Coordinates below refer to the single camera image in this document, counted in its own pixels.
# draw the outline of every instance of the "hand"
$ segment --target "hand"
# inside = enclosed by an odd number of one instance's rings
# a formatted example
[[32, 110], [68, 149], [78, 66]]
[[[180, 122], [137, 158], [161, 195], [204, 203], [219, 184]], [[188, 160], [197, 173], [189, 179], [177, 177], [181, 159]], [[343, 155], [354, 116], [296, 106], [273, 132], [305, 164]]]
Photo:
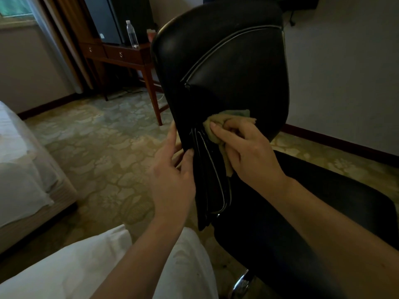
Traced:
[[[155, 218], [183, 227], [196, 195], [196, 186], [193, 176], [194, 151], [187, 150], [172, 159], [180, 150], [182, 145], [176, 145], [176, 125], [172, 122], [163, 147], [155, 154], [149, 175]], [[181, 170], [178, 170], [176, 167], [180, 162]]]
[[226, 143], [227, 156], [242, 181], [266, 199], [285, 192], [289, 178], [280, 168], [268, 139], [255, 125], [237, 118], [226, 121], [223, 128], [212, 122], [210, 126]]

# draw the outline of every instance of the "desk leg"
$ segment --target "desk leg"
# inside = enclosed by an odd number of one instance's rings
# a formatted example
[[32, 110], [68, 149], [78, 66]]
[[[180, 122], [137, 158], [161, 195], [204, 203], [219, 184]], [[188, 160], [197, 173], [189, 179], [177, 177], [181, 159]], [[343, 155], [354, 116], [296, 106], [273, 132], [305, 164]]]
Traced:
[[159, 110], [158, 101], [156, 98], [156, 91], [154, 80], [152, 79], [151, 68], [145, 66], [144, 69], [141, 70], [141, 72], [143, 74], [143, 79], [146, 83], [148, 94], [150, 95], [152, 106], [154, 107], [156, 120], [158, 121], [158, 125], [162, 126], [161, 111]]
[[101, 93], [104, 95], [105, 100], [108, 101], [107, 91], [105, 86], [102, 84], [100, 75], [98, 74], [96, 66], [94, 65], [94, 60], [86, 58], [86, 63], [89, 66], [91, 73], [94, 75], [95, 81], [100, 88]]

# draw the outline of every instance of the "wooden desk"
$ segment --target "wooden desk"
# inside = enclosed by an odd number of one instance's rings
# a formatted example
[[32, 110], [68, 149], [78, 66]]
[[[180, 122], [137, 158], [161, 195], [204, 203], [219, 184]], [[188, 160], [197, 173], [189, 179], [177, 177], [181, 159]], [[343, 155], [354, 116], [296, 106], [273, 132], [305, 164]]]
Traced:
[[140, 70], [143, 74], [143, 79], [146, 84], [152, 106], [158, 124], [162, 126], [161, 112], [169, 108], [169, 105], [165, 105], [159, 108], [156, 98], [156, 88], [154, 80], [152, 79], [151, 69], [154, 67], [150, 55], [150, 43], [140, 44], [140, 50], [135, 50], [128, 46], [115, 46], [115, 45], [94, 45], [94, 44], [79, 44], [83, 55], [85, 56], [86, 62], [96, 78], [98, 85], [104, 93], [105, 100], [108, 101], [104, 86], [101, 83], [100, 77], [94, 67], [93, 61], [100, 61], [109, 64], [119, 65], [123, 67], [133, 68]]

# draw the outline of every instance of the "plastic water bottle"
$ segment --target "plastic water bottle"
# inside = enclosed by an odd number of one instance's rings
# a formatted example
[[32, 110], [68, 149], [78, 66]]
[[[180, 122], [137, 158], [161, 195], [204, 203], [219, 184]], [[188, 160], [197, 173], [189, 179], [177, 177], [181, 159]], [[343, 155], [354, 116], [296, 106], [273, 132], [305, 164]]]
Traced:
[[134, 49], [140, 49], [140, 47], [138, 45], [138, 41], [137, 41], [136, 32], [134, 31], [132, 24], [130, 24], [130, 20], [126, 21], [126, 30], [127, 30], [127, 34], [129, 35], [129, 39], [130, 39], [130, 43], [132, 44], [132, 47]]

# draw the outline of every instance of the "desk drawer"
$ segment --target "desk drawer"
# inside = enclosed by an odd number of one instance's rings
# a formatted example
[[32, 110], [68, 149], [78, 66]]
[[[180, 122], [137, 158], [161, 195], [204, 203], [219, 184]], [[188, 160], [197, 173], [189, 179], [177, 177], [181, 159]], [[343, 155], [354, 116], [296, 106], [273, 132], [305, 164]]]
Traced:
[[143, 59], [139, 50], [128, 47], [104, 45], [109, 59], [143, 65]]
[[102, 45], [79, 44], [82, 48], [83, 55], [87, 58], [106, 58], [106, 54]]

